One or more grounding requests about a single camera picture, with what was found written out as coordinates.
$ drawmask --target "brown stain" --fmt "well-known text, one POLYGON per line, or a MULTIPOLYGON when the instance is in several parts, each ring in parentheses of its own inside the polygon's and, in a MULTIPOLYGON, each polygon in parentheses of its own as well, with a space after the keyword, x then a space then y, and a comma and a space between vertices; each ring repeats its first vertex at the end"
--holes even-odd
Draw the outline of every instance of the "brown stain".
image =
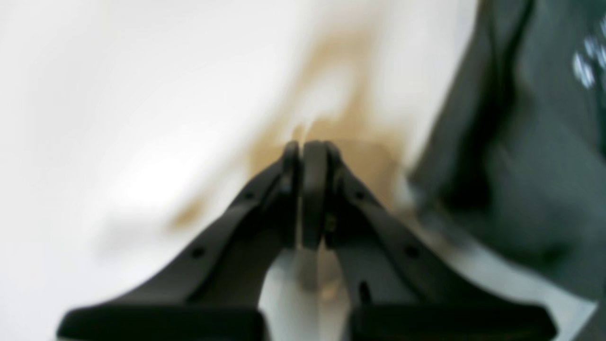
MULTIPOLYGON (((320 36, 310 50, 291 90, 278 106, 271 124, 260 133, 243 155, 236 157, 229 167, 239 166, 245 160, 248 177, 252 178, 277 160, 283 151, 282 136, 291 122, 295 109, 313 82, 329 67, 344 61, 353 62, 355 68, 353 91, 344 110, 337 118, 317 119, 305 133, 298 125, 291 132, 291 140, 301 144, 311 140, 330 140, 341 150, 345 162, 352 171, 375 193, 388 209, 393 206, 393 179, 404 170, 401 156, 406 131, 395 127, 373 125, 370 78, 371 52, 381 21, 381 12, 357 30, 330 31, 320 36)), ((200 197, 182 210, 174 219, 173 227, 192 225, 204 212, 204 203, 217 188, 207 189, 200 197)))

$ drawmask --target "white surface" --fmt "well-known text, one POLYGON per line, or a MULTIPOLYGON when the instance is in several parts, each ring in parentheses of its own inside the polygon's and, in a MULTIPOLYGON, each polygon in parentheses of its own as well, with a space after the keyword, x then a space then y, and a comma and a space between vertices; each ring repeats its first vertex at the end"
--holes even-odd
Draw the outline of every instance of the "white surface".
MULTIPOLYGON (((148 278, 292 138, 337 141, 397 209, 392 180, 422 151, 474 10, 463 0, 1 2, 0 339, 49 340, 66 310, 148 278), (191 202, 199 212, 174 226, 191 202)), ((272 333, 334 340, 327 321, 348 306, 334 260, 318 256, 314 292, 283 257, 262 300, 272 333), (295 309, 275 313, 303 306, 311 317, 298 327, 279 321, 295 309)))

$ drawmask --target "screw hole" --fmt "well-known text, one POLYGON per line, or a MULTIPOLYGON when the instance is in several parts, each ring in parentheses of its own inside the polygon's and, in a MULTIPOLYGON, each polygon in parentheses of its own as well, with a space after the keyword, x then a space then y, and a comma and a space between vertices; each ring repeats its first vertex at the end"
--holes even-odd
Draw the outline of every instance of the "screw hole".
POLYGON ((404 253, 410 258, 419 258, 419 249, 414 246, 407 246, 404 248, 404 253))
POLYGON ((198 259, 198 258, 202 257, 205 253, 206 253, 206 250, 204 248, 195 248, 194 250, 191 251, 191 257, 193 259, 198 259))
POLYGON ((362 282, 358 286, 358 294, 360 295, 360 301, 363 304, 368 304, 372 302, 372 296, 370 295, 370 289, 368 288, 368 283, 362 282))

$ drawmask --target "dark gray fabric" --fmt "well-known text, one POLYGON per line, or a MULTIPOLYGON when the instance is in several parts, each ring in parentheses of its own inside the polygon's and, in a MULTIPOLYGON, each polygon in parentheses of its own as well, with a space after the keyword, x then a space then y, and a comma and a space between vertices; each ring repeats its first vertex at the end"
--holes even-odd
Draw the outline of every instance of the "dark gray fabric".
MULTIPOLYGON (((604 1, 484 1, 411 177, 419 215, 445 208, 504 257, 594 300, 606 282, 606 76, 593 61, 588 89, 573 57, 591 34, 606 46, 605 14, 604 1)), ((606 340, 596 316, 592 335, 606 340)))

